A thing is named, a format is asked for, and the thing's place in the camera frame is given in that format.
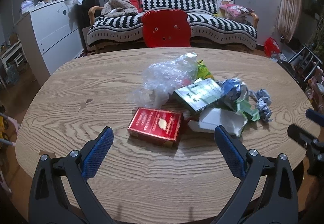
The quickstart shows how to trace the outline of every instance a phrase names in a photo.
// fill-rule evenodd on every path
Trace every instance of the pink pillow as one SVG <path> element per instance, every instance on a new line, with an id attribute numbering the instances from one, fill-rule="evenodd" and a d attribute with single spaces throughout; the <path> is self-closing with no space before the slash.
<path id="1" fill-rule="evenodd" d="M 236 5 L 236 4 L 223 4 L 219 8 L 227 11 L 233 17 L 247 16 L 252 12 L 254 12 L 254 10 L 250 8 L 246 8 L 244 6 Z"/>

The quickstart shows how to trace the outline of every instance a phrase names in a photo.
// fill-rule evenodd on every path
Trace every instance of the wooden armrest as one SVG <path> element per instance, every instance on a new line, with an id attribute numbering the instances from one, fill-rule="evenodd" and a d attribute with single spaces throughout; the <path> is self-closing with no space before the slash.
<path id="1" fill-rule="evenodd" d="M 259 22 L 259 17 L 258 17 L 258 15 L 255 14 L 255 13 L 251 13 L 249 16 L 251 16 L 252 19 L 253 19 L 253 27 L 254 27 L 255 29 L 257 29 L 258 22 Z"/>
<path id="2" fill-rule="evenodd" d="M 90 18 L 90 25 L 93 26 L 93 24 L 95 23 L 95 12 L 97 10 L 102 10 L 103 7 L 101 6 L 93 6 L 92 8 L 89 9 L 89 12 L 88 12 L 88 15 L 89 15 L 89 18 Z"/>

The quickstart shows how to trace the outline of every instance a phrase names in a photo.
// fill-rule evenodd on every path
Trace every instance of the wood grain surface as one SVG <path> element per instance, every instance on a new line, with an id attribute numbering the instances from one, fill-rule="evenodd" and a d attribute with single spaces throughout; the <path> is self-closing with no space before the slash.
<path id="1" fill-rule="evenodd" d="M 239 179 L 232 176 L 211 134 L 187 130 L 178 149 L 170 149 L 133 139 L 127 132 L 136 110 L 131 92 L 140 88 L 142 71 L 151 63 L 192 51 L 216 79 L 239 77 L 250 89 L 268 90 L 273 121 L 248 125 L 243 143 L 264 156 L 285 153 L 295 168 L 305 151 L 288 138 L 288 126 L 296 123 L 315 136 L 320 133 L 320 127 L 305 117 L 311 104 L 296 82 L 268 58 L 204 48 L 124 50 L 64 64 L 43 85 L 25 115 L 16 147 L 19 164 L 33 176 L 41 150 L 66 156 L 110 126 L 114 143 L 88 183 L 115 220 L 183 223 L 217 215 Z M 163 108 L 181 107 L 171 102 Z M 255 197 L 264 181 L 262 177 Z M 66 179 L 64 185 L 76 205 Z"/>

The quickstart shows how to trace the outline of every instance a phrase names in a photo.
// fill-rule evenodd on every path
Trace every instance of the red box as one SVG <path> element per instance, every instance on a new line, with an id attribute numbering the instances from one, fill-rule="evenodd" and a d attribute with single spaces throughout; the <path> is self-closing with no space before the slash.
<path id="1" fill-rule="evenodd" d="M 141 140 L 163 146 L 174 146 L 179 143 L 181 112 L 138 108 L 128 131 Z"/>

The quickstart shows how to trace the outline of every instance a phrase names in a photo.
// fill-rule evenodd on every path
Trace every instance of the green paper scrap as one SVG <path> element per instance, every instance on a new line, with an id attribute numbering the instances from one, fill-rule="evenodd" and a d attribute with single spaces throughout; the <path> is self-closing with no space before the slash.
<path id="1" fill-rule="evenodd" d="M 260 119 L 260 113 L 258 109 L 251 109 L 251 104 L 247 100 L 235 101 L 237 112 L 241 113 L 242 116 L 248 120 L 256 122 Z"/>

